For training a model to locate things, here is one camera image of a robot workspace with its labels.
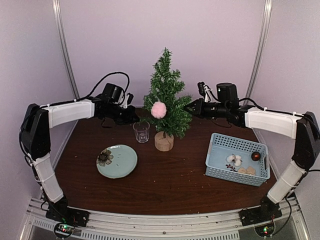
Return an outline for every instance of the wooden tree stand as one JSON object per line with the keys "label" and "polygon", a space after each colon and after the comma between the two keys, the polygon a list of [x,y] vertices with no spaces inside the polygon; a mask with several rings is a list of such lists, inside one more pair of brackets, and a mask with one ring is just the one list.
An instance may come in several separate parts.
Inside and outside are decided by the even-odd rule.
{"label": "wooden tree stand", "polygon": [[174,147],[174,136],[169,136],[160,131],[154,136],[154,145],[159,151],[167,152]]}

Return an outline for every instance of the red ornament ball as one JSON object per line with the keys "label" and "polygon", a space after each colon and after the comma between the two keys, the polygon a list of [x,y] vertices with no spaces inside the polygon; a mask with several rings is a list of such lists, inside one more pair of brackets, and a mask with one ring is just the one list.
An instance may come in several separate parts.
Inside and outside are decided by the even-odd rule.
{"label": "red ornament ball", "polygon": [[260,152],[258,152],[258,151],[254,151],[252,154],[251,154],[251,159],[253,160],[253,161],[259,161],[260,160],[260,158],[261,158],[261,154],[260,154]]}

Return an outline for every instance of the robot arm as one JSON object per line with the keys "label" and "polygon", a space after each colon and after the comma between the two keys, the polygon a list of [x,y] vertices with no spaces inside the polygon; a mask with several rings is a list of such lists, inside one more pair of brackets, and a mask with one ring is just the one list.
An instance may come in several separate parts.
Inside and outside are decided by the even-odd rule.
{"label": "robot arm", "polygon": [[242,105],[238,99],[236,85],[220,83],[217,86],[217,98],[203,82],[198,83],[199,98],[185,106],[185,110],[199,118],[225,118],[229,123],[242,128],[262,129],[295,139],[292,161],[282,173],[275,185],[261,199],[260,215],[272,216],[278,209],[278,203],[308,173],[320,153],[319,128],[312,112],[292,114],[272,111],[256,105]]}
{"label": "robot arm", "polygon": [[29,158],[35,179],[49,202],[47,218],[71,225],[74,224],[73,220],[77,219],[76,224],[85,227],[89,214],[80,210],[75,212],[72,208],[68,208],[67,198],[58,184],[51,164],[49,130],[60,124],[93,117],[101,120],[111,118],[117,125],[138,122],[140,119],[135,113],[135,107],[129,105],[133,95],[123,94],[123,101],[119,103],[122,92],[124,93],[121,87],[107,83],[103,93],[96,97],[47,106],[36,104],[28,106],[19,138],[22,150]]}

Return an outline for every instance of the brown wooden tabletop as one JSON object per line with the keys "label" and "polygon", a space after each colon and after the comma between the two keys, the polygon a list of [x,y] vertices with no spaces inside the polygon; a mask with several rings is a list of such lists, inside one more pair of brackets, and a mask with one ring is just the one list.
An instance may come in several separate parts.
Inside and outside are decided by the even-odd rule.
{"label": "brown wooden tabletop", "polygon": [[[218,123],[226,125],[224,120]],[[102,128],[96,118],[80,120],[55,170],[72,207],[142,215],[212,213],[257,206],[276,182],[260,187],[205,176],[206,156],[212,133],[257,142],[250,129],[223,128],[194,118],[185,138],[174,139],[171,151],[154,146],[155,128],[147,143],[138,143],[132,125]],[[132,147],[138,156],[133,172],[120,179],[102,176],[97,169],[99,153],[112,145]]]}

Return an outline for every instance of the clear glass cup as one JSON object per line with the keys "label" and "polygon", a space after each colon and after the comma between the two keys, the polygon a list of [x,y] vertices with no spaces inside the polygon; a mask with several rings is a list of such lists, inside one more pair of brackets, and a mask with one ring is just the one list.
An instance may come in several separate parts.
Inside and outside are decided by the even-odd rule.
{"label": "clear glass cup", "polygon": [[149,140],[150,124],[147,121],[140,121],[133,124],[135,139],[139,143],[146,143]]}

